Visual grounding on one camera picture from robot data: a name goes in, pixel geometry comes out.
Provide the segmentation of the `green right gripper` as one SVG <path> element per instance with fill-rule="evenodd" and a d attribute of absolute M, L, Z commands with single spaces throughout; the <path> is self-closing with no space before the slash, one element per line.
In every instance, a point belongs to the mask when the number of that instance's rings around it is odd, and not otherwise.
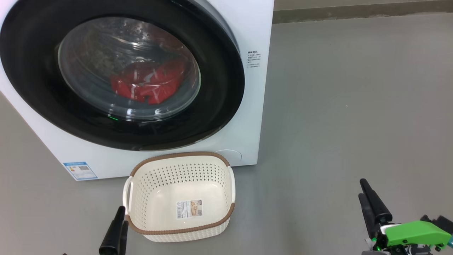
<path fill-rule="evenodd" d="M 452 234 L 428 221 L 384 225 L 376 233 L 377 224 L 387 224 L 393 216 L 365 178 L 360 179 L 360 185 L 363 193 L 358 195 L 358 199 L 372 251 L 406 253 L 413 245 L 441 251 L 451 245 Z"/>

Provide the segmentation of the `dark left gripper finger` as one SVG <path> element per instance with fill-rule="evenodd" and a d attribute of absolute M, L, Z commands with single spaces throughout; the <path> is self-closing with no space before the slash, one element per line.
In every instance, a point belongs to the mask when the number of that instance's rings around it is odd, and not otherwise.
<path fill-rule="evenodd" d="M 123 221 L 120 229 L 119 255 L 126 254 L 128 229 L 129 229 L 128 221 Z"/>
<path fill-rule="evenodd" d="M 126 209 L 124 206 L 120 206 L 115 215 L 115 218 L 111 222 L 106 235 L 100 245 L 100 254 L 118 254 L 119 253 L 119 239 L 120 229 L 123 221 L 125 221 Z"/>

